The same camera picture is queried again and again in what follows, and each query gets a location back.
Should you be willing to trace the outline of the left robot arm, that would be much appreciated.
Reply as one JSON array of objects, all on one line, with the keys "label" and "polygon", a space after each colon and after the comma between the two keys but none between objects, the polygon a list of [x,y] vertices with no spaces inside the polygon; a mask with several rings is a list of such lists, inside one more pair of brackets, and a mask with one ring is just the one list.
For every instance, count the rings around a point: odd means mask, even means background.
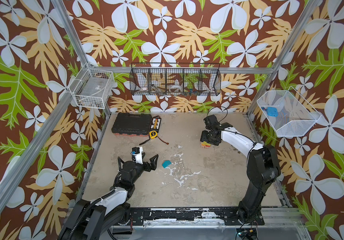
[{"label": "left robot arm", "polygon": [[159,155],[141,163],[133,155],[131,161],[124,162],[118,157],[119,172],[110,191],[95,199],[81,199],[72,209],[63,225],[59,240],[98,240],[111,226],[127,223],[130,220],[130,207],[127,200],[135,190],[135,182],[143,172],[157,169]]}]

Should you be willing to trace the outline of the teal wood block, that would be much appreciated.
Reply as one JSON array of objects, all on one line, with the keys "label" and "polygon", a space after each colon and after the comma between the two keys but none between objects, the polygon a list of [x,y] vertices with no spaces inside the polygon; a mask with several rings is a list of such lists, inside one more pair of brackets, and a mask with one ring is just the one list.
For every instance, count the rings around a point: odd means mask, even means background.
[{"label": "teal wood block", "polygon": [[169,167],[171,164],[172,164],[172,162],[170,160],[166,160],[162,163],[162,166],[165,169],[165,168]]}]

